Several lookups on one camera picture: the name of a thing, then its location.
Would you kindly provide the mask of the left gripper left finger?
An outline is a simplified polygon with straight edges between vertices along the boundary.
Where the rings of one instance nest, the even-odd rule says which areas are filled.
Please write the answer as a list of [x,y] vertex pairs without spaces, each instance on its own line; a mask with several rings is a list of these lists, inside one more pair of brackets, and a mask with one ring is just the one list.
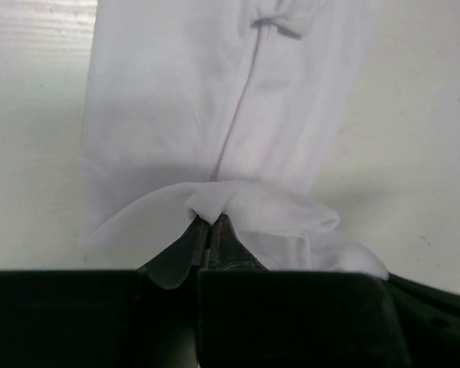
[[0,271],[0,367],[195,367],[209,225],[135,270]]

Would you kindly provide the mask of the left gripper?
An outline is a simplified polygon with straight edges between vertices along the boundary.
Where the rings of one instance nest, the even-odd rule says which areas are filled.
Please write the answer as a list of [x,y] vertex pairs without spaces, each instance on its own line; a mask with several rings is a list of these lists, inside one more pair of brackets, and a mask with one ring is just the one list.
[[394,274],[386,283],[414,367],[460,367],[460,295]]

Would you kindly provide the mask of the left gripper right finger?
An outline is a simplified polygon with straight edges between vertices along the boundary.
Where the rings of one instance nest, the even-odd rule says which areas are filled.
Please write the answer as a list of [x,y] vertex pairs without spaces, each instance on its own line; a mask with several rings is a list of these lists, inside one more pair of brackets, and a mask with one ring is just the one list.
[[368,274],[267,271],[230,219],[212,226],[196,282],[203,367],[409,367],[385,283]]

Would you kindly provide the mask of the white t-shirt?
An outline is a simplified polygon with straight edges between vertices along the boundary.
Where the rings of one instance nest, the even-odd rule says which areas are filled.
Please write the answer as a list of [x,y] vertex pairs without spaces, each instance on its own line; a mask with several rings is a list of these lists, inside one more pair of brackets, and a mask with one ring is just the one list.
[[136,267],[227,215],[271,270],[387,279],[310,196],[381,1],[101,1],[81,242]]

